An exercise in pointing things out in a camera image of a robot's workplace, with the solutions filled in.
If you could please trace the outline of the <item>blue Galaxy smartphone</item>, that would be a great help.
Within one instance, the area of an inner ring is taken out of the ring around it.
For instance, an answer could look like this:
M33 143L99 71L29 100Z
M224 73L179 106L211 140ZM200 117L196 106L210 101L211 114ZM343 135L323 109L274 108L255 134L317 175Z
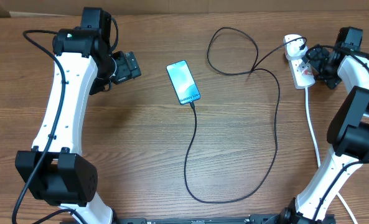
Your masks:
M168 65L166 70L181 105L201 98L199 89L185 60Z

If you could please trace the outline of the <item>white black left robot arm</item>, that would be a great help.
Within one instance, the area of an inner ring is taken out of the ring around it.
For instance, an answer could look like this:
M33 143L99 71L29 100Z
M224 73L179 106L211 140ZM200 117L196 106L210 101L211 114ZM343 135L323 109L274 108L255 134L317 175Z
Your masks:
M98 195L96 167L82 156L88 98L141 75L132 52L116 50L116 20L99 7L85 7L78 27L54 32L54 79L42 125L31 149L18 151L15 167L24 192L67 212L76 223L118 223Z

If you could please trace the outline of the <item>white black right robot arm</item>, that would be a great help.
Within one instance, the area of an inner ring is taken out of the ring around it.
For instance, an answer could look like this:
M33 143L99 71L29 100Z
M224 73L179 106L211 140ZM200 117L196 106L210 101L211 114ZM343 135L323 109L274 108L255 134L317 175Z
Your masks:
M268 223L333 223L327 209L348 178L369 164L369 54L362 52L363 31L343 27L333 46L306 46L297 34L283 39L297 89L322 80L330 88L345 85L346 99L327 131L330 147L307 187Z

